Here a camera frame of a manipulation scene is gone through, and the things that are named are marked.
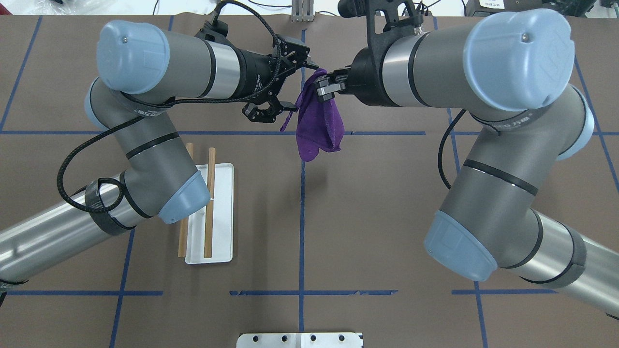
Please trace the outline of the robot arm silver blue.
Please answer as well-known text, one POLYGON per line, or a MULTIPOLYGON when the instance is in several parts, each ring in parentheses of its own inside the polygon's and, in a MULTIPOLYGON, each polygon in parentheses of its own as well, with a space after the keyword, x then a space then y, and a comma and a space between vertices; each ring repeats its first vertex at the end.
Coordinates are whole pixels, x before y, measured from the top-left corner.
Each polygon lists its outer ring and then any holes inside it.
POLYGON ((173 106, 243 102, 243 115, 259 123, 274 123, 295 109, 277 96, 298 69, 318 68, 310 47, 274 34, 272 52, 263 55, 234 46, 227 29, 216 20, 194 36, 124 20, 102 28, 99 76, 84 101, 102 133, 75 148, 60 166, 61 203, 1 232, 2 292, 148 218, 175 223, 207 205, 207 184, 168 116, 173 106), (130 167, 68 195, 63 177, 69 162, 110 135, 130 167))
POLYGON ((410 0, 341 0, 367 20, 368 45, 317 84, 321 101, 461 108, 482 129, 424 240, 451 271, 486 281, 499 267, 617 319, 618 254, 531 205, 556 161, 594 131, 570 77, 571 27, 557 11, 504 12, 422 33, 410 0))

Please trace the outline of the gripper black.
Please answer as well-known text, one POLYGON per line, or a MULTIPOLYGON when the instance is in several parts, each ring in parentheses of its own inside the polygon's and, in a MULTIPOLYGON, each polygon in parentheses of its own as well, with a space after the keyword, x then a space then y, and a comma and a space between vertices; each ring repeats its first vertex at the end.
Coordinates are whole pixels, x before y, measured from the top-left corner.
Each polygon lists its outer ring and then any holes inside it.
POLYGON ((310 51, 310 47, 304 42, 291 37, 273 39, 273 57, 235 48, 240 70, 235 100, 248 102, 243 107, 243 115, 250 122, 272 124, 280 114, 296 111, 295 104, 289 101, 279 101, 277 95, 285 81, 284 73, 294 73, 301 68, 319 69, 318 64, 312 61, 310 51), (279 80, 265 92, 250 98, 250 95, 262 90, 268 84, 276 71, 276 77, 279 80), (268 107, 259 108, 259 105, 264 103, 267 103, 268 107))
POLYGON ((352 63, 327 73, 314 82, 318 102, 331 101, 337 92, 353 95, 367 106, 387 106, 384 90, 376 77, 372 55, 368 47, 361 49, 352 63))

